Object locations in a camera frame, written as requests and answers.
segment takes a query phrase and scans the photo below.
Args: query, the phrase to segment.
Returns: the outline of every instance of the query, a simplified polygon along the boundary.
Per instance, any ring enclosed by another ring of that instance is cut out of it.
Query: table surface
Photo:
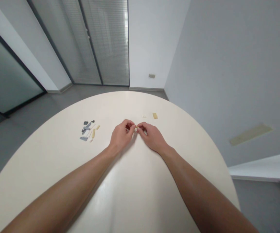
[[[167,143],[239,208],[218,148],[189,114],[154,95],[111,92],[59,112],[16,151],[0,173],[0,231],[45,190],[108,146],[114,127],[125,118],[157,126]],[[101,125],[95,139],[80,140],[83,122],[92,120]],[[164,161],[137,134],[69,229],[110,231],[199,232]]]

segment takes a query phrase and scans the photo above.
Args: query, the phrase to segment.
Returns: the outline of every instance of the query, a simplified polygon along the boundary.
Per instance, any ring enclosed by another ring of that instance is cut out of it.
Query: floor
[[[245,217],[260,233],[280,233],[280,182],[233,182]]]
[[[73,85],[62,94],[45,94],[0,123],[0,172],[21,144],[45,121],[68,106],[88,97],[128,87]],[[163,92],[141,91],[167,99]]]

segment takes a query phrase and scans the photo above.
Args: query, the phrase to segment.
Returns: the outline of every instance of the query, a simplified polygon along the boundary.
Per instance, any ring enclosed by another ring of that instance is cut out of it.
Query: white wall
[[[38,79],[46,90],[58,90],[57,86],[50,79],[39,61],[24,43],[12,24],[5,17],[0,9],[0,36],[6,41],[9,47],[16,53],[25,66]]]
[[[191,1],[165,91],[228,166],[280,154],[280,1]],[[261,122],[274,131],[230,145]]]
[[[71,83],[26,0],[0,0],[0,9],[58,89]]]
[[[228,168],[231,176],[280,179],[280,155]]]
[[[131,87],[164,88],[189,4],[190,0],[128,1]]]

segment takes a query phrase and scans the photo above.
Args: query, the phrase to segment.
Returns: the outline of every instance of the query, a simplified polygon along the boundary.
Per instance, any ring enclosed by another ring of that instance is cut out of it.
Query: right hand
[[[146,145],[152,150],[161,154],[163,150],[169,147],[157,127],[146,122],[142,122],[137,126],[139,127],[137,133],[140,134]]]

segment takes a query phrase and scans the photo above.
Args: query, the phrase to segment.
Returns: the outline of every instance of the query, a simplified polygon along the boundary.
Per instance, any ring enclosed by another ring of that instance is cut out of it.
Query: small plastic piece
[[[80,137],[79,139],[82,139],[83,141],[87,141],[88,138],[86,138],[86,137]]]
[[[87,131],[83,134],[83,137],[86,137],[86,138],[87,138],[89,132],[90,132],[90,131],[87,130]]]

